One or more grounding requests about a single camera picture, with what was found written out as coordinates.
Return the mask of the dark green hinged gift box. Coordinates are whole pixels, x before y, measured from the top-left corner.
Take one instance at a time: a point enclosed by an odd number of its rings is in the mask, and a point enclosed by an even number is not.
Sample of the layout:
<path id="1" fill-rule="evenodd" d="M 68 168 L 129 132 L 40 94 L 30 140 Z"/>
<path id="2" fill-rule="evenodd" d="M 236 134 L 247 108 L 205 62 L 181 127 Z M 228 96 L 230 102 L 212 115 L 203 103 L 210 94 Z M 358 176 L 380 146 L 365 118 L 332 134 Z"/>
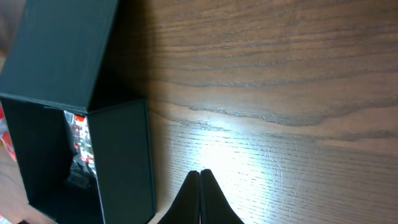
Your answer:
<path id="1" fill-rule="evenodd" d="M 1 104 L 29 205 L 56 223 L 147 223 L 156 211 L 146 9 L 28 0 Z"/>

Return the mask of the red snack packet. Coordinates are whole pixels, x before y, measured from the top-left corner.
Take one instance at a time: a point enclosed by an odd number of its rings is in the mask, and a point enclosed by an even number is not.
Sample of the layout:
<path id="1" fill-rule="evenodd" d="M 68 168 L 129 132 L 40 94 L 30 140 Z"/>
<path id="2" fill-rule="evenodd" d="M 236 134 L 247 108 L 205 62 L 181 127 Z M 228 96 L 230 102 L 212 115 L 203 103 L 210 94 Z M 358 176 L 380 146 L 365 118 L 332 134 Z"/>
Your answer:
<path id="1" fill-rule="evenodd" d="M 1 108 L 1 142 L 14 162 L 17 161 L 14 146 L 6 123 L 4 111 Z"/>

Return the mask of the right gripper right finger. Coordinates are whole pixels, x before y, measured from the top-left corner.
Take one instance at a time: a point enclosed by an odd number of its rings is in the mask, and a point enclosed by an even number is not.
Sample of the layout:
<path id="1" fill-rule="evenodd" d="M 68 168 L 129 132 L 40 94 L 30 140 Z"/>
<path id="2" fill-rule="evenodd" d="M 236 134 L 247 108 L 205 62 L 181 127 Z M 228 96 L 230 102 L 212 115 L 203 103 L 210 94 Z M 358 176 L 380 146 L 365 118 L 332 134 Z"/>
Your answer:
<path id="1" fill-rule="evenodd" d="M 200 172 L 201 224 L 243 224 L 209 169 Z"/>

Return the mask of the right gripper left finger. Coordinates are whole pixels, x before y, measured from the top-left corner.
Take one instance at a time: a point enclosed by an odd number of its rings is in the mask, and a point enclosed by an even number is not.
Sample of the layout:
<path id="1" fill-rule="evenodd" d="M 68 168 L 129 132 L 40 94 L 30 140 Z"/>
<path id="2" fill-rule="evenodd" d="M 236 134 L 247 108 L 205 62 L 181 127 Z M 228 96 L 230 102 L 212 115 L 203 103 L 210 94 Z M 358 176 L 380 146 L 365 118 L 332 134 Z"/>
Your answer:
<path id="1" fill-rule="evenodd" d="M 190 171 L 158 224 L 199 224 L 199 173 Z"/>

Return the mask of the black snack packet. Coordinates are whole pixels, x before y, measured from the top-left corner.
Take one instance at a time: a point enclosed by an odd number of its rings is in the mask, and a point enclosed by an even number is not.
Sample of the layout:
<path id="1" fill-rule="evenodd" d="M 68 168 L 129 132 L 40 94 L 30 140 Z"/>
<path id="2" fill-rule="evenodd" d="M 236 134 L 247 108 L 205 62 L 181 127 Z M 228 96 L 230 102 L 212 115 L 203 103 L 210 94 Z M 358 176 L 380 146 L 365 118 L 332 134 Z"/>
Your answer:
<path id="1" fill-rule="evenodd" d="M 88 118 L 69 111 L 64 111 L 64 116 L 68 125 L 73 155 L 67 182 L 81 189 L 88 189 L 96 180 Z"/>

